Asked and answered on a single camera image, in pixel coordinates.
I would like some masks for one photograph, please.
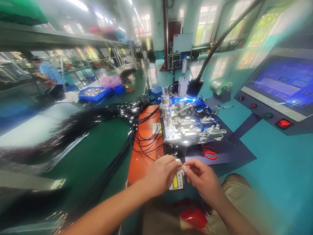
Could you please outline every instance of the metal shelf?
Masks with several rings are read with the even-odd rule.
[[[75,46],[110,47],[113,43],[118,48],[129,48],[126,43],[104,41],[97,35],[70,34],[57,30],[47,30],[40,27],[26,26],[0,21],[0,51],[31,51],[71,49]]]

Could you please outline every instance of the warning label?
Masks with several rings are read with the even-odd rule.
[[[161,123],[154,123],[153,124],[153,128],[152,128],[152,134],[158,134],[158,133],[162,133],[161,130]]]
[[[183,170],[180,170],[176,173],[173,182],[170,186],[170,190],[175,190],[175,189],[182,189],[183,186]]]

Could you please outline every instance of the red button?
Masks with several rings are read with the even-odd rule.
[[[276,124],[276,126],[278,126],[280,129],[287,129],[288,127],[292,126],[293,123],[287,121],[286,119],[281,119],[280,121],[278,121]]]

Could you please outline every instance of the blue plastic bin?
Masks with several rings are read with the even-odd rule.
[[[113,91],[114,91],[115,93],[125,93],[125,92],[126,92],[125,87],[124,87],[123,84],[114,87],[114,88],[113,88]]]
[[[103,92],[99,93],[96,96],[83,96],[82,95],[84,91],[89,90],[91,88],[100,88],[100,89],[103,89]],[[86,88],[84,90],[81,90],[79,92],[79,96],[78,97],[79,97],[80,100],[85,100],[85,101],[99,101],[99,100],[103,99],[104,97],[106,97],[110,93],[111,93],[111,89],[110,88],[109,89],[105,89],[103,87],[88,87],[88,88]]]
[[[89,83],[92,83],[92,82],[95,82],[97,79],[96,79],[96,76],[88,76],[87,80],[89,81]]]

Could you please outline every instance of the orange panel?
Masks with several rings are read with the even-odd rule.
[[[139,115],[139,118],[142,119],[142,118],[147,117],[148,115],[150,115],[150,113],[155,111],[155,109],[158,109],[158,107],[159,107],[158,105],[148,106],[145,109],[147,113],[145,112],[141,113]],[[149,118],[145,122],[138,125],[137,136],[139,133],[142,138],[148,139],[154,133],[154,130],[153,130],[154,123],[159,123],[159,122],[160,122],[160,112],[157,112],[151,118]],[[148,145],[150,143],[154,143],[154,144],[151,144],[147,147],[142,147],[142,149],[145,152],[149,152],[151,150],[154,150],[156,147],[160,145],[161,146],[157,148],[156,150],[152,151],[151,153],[147,153],[147,155],[154,160],[157,160],[159,158],[158,156],[162,157],[164,155],[162,134],[161,133],[158,134],[157,137],[152,140],[140,141],[141,145]],[[136,142],[134,143],[133,148],[136,149],[137,151],[142,151],[140,146]],[[137,153],[133,150],[133,153],[131,155],[131,160],[130,160],[129,172],[128,172],[128,182],[130,184],[133,184],[137,180],[143,178],[146,175],[149,167],[153,163],[154,161],[149,159],[145,154]]]

